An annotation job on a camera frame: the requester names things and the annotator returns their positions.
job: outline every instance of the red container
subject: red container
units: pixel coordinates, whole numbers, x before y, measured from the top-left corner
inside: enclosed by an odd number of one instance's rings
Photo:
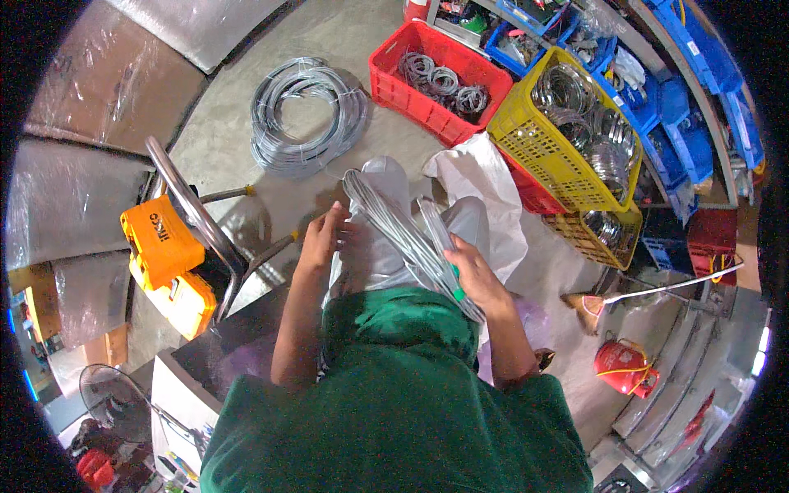
[[[715,265],[719,267],[720,256],[725,255],[727,262],[724,266],[730,267],[728,263],[734,261],[737,249],[737,211],[699,209],[690,216],[687,240],[696,277],[712,273],[710,262],[713,257],[717,257]],[[736,286],[737,271],[725,274],[720,283]]]
[[[504,162],[510,168],[515,188],[518,189],[518,195],[521,196],[524,209],[532,214],[565,214],[567,212],[562,203],[555,199],[529,171],[524,170],[506,152],[501,149],[499,149],[499,152],[504,158]]]
[[[405,82],[397,67],[407,50],[419,51],[432,58],[436,66],[445,65],[454,70],[463,85],[476,84],[488,90],[488,106],[475,125]],[[418,21],[400,26],[372,52],[369,65],[372,100],[421,125],[449,148],[484,130],[512,88],[509,73],[497,69],[475,51]]]
[[[627,339],[603,344],[594,358],[594,371],[619,393],[635,394],[642,399],[649,397],[660,378],[660,373],[647,361],[644,350]]]

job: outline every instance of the grey fabric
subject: grey fabric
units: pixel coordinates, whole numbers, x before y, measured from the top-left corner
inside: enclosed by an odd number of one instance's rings
[[[410,214],[408,177],[397,161],[389,156],[379,156],[367,161],[361,171],[378,193]],[[342,251],[335,253],[327,301],[339,294],[419,286],[395,247],[369,223],[353,201],[350,213],[350,221],[360,228]],[[490,230],[482,200],[463,197],[442,213],[441,218],[449,231],[475,245],[482,256],[488,258]]]

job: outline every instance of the green handle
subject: green handle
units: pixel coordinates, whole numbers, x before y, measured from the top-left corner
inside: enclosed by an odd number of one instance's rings
[[[460,270],[458,270],[457,266],[452,266],[452,272],[454,272],[456,278],[460,278]],[[462,301],[466,297],[466,292],[462,288],[457,288],[455,291],[452,291],[452,296],[454,296],[455,300]]]

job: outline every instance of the steel wire bundle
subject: steel wire bundle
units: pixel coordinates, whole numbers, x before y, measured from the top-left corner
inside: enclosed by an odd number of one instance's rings
[[[461,85],[454,70],[437,67],[432,58],[418,51],[406,51],[398,70],[408,85],[467,121],[473,121],[488,105],[484,88]]]
[[[622,223],[609,213],[602,211],[589,211],[584,214],[584,222],[600,239],[600,243],[609,250],[615,250],[622,242]]]
[[[601,104],[594,83],[567,63],[546,69],[531,97],[622,204],[639,158],[636,134],[627,120]]]
[[[342,188],[359,204],[370,223],[400,252],[406,268],[422,287],[448,297],[474,322],[485,321],[479,307],[463,293],[454,266],[443,255],[444,249],[454,250],[454,244],[432,203],[420,200],[430,239],[409,215],[376,192],[362,172],[346,171]]]
[[[285,98],[313,95],[329,103],[331,124],[321,135],[297,142],[286,135],[279,115]],[[302,179],[322,170],[361,137],[368,99],[319,58],[293,58],[269,73],[252,97],[252,157],[278,177]]]

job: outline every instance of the fire extinguisher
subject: fire extinguisher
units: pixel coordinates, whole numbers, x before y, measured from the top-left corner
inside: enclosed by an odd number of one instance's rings
[[[411,19],[428,19],[428,11],[430,10],[429,0],[403,0],[402,18],[404,22]]]
[[[642,399],[652,393],[660,378],[647,361],[643,348],[628,339],[603,344],[594,358],[594,370],[617,391],[626,395],[636,394]]]

